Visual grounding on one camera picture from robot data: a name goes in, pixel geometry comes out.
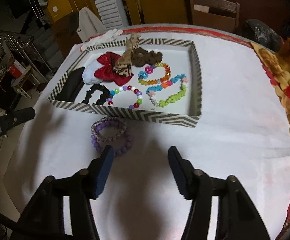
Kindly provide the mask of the red patterned table runner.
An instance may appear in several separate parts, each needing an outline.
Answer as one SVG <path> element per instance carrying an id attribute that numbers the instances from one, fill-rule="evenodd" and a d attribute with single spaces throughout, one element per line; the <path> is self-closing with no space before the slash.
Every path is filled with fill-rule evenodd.
<path id="1" fill-rule="evenodd" d="M 221 40 L 226 40 L 241 44 L 243 46 L 252 48 L 251 42 L 244 40 L 242 37 L 237 37 L 234 34 L 221 33 L 220 31 L 207 30 L 207 29 L 195 29 L 195 28 L 182 28 L 182 27 L 139 27 L 139 28 L 129 28 L 123 31 L 123 34 L 132 33 L 178 33 L 178 34 L 191 34 L 191 35 L 201 35 L 206 37 L 219 38 Z"/>

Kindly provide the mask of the metal stair railing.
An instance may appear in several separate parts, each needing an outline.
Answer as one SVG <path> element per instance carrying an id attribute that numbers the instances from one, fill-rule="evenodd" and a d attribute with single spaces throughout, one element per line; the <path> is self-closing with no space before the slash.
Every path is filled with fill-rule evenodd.
<path id="1" fill-rule="evenodd" d="M 38 92 L 48 84 L 52 68 L 34 45 L 34 37 L 0 30 L 0 61 L 13 76 L 12 86 L 24 92 L 22 85 L 31 82 Z"/>

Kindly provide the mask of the black scrunchie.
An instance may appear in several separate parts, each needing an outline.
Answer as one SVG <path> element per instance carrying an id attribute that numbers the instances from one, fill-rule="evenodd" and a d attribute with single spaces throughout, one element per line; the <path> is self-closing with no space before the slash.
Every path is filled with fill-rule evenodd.
<path id="1" fill-rule="evenodd" d="M 107 87 L 101 84 L 94 84 L 86 91 L 82 103 L 101 106 L 111 99 L 112 94 Z"/>

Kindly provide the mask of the white fluffy scrunchie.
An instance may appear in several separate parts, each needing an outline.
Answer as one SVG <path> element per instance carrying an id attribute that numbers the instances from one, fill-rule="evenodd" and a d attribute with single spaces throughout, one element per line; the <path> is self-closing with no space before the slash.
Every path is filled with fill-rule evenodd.
<path id="1" fill-rule="evenodd" d="M 99 63 L 97 60 L 91 61 L 85 67 L 85 70 L 82 73 L 82 78 L 83 78 L 84 84 L 93 85 L 96 83 L 101 83 L 103 81 L 103 79 L 95 77 L 95 72 L 102 67 L 103 67 L 103 65 L 101 63 Z"/>

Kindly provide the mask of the black white striped tray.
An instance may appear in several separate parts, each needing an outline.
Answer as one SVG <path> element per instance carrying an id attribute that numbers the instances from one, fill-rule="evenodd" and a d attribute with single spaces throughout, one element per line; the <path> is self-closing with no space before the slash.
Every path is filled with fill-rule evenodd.
<path id="1" fill-rule="evenodd" d="M 125 40 L 106 42 L 84 50 L 61 76 L 48 97 L 49 102 L 56 108 L 67 110 L 194 128 L 201 117 L 202 108 L 201 67 L 195 43 L 192 40 L 142 38 L 140 46 L 146 50 L 161 52 L 163 63 L 170 66 L 171 78 L 168 81 L 168 87 L 155 91 L 157 101 L 172 97 L 172 100 L 164 107 L 154 106 L 146 94 L 147 89 L 151 87 L 148 82 L 153 79 L 158 80 L 165 75 L 162 68 L 157 68 L 152 73 L 145 75 L 143 82 L 139 82 L 138 73 L 144 68 L 132 68 L 133 77 L 127 85 L 139 89 L 142 93 L 142 103 L 135 109 L 129 107 L 133 100 L 133 96 L 129 93 L 118 95 L 112 105 L 105 103 L 97 106 L 82 103 L 89 88 L 87 85 L 80 90 L 74 102 L 55 99 L 71 72 L 87 65 L 108 51 L 117 54 L 123 53 L 126 49 Z"/>

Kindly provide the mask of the wooden chair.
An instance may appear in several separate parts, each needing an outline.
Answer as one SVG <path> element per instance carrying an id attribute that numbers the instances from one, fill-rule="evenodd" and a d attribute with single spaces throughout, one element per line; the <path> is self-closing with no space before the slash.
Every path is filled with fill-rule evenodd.
<path id="1" fill-rule="evenodd" d="M 189 24 L 234 33 L 240 4 L 227 0 L 141 0 L 145 24 Z"/>

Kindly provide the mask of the leopard print bow clip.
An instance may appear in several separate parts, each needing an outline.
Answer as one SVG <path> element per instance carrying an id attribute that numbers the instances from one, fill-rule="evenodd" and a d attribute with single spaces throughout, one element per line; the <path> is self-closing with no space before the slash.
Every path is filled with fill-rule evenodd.
<path id="1" fill-rule="evenodd" d="M 131 77 L 131 65 L 132 59 L 131 54 L 134 52 L 139 45 L 140 35 L 131 34 L 129 38 L 126 38 L 126 50 L 120 58 L 115 62 L 113 71 L 119 76 Z"/>

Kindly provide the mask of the red satin bow clip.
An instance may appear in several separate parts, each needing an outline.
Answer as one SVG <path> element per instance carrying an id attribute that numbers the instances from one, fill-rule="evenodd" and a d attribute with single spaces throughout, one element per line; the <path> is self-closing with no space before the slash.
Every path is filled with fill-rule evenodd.
<path id="1" fill-rule="evenodd" d="M 97 62 L 100 63 L 102 67 L 95 71 L 94 77 L 106 82 L 114 82 L 118 86 L 123 86 L 128 83 L 132 79 L 133 73 L 131 73 L 130 76 L 123 76 L 114 72 L 115 63 L 120 57 L 120 55 L 113 52 L 106 52 L 97 58 Z"/>

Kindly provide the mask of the white table cloth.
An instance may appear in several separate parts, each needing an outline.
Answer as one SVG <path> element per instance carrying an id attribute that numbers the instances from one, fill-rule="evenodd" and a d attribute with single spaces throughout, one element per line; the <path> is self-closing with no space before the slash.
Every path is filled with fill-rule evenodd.
<path id="1" fill-rule="evenodd" d="M 282 229 L 290 196 L 290 136 L 281 106 L 254 51 L 201 35 L 192 40 L 202 73 L 202 115 L 194 128 L 130 120 L 133 146 L 114 160 L 101 196 L 91 202 L 101 239 L 180 239 L 191 203 L 179 193 L 167 160 L 176 146 L 195 168 L 233 174 L 260 213 L 271 239 Z M 74 47 L 35 104 L 4 176 L 22 211 L 42 180 L 68 177 L 97 156 L 91 125 L 99 115 L 54 107 L 48 97 L 71 66 L 94 59 Z"/>

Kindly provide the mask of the dark round headboard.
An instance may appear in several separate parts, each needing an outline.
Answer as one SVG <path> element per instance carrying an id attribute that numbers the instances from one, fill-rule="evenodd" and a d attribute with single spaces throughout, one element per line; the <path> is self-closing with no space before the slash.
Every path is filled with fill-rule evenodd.
<path id="1" fill-rule="evenodd" d="M 290 9 L 283 0 L 227 0 L 240 4 L 241 27 L 247 20 L 260 20 L 272 29 L 280 27 L 290 16 Z"/>

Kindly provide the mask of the white louvered door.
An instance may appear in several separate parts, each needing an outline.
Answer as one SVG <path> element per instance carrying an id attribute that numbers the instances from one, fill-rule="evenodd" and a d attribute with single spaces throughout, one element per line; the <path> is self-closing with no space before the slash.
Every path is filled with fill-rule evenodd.
<path id="1" fill-rule="evenodd" d="M 129 25 L 122 0 L 93 0 L 102 24 L 106 29 Z"/>

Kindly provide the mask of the white cotton glove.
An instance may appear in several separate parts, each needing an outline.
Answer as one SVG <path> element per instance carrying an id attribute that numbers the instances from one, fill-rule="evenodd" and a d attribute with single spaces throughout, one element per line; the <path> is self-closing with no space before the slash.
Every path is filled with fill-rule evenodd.
<path id="1" fill-rule="evenodd" d="M 122 29 L 112 29 L 112 30 L 108 30 L 106 33 L 102 35 L 91 37 L 80 46 L 80 51 L 83 52 L 88 47 L 95 46 L 95 45 L 105 43 L 105 42 L 114 41 L 121 34 L 123 34 Z"/>

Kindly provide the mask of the black plastic bag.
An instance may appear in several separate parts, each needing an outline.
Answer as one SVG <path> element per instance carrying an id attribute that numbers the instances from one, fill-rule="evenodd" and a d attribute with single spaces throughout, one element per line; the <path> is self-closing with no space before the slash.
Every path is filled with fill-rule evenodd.
<path id="1" fill-rule="evenodd" d="M 242 34 L 245 38 L 274 52 L 278 52 L 282 46 L 281 37 L 268 25 L 257 19 L 249 19 L 244 22 Z"/>

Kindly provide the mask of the brown scrunchie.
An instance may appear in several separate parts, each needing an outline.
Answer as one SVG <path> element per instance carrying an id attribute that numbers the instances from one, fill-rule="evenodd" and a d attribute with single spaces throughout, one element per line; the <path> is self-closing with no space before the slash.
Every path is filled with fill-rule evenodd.
<path id="1" fill-rule="evenodd" d="M 131 52 L 131 62 L 135 67 L 143 67 L 145 64 L 154 65 L 160 63 L 162 58 L 161 52 L 147 51 L 141 47 Z"/>

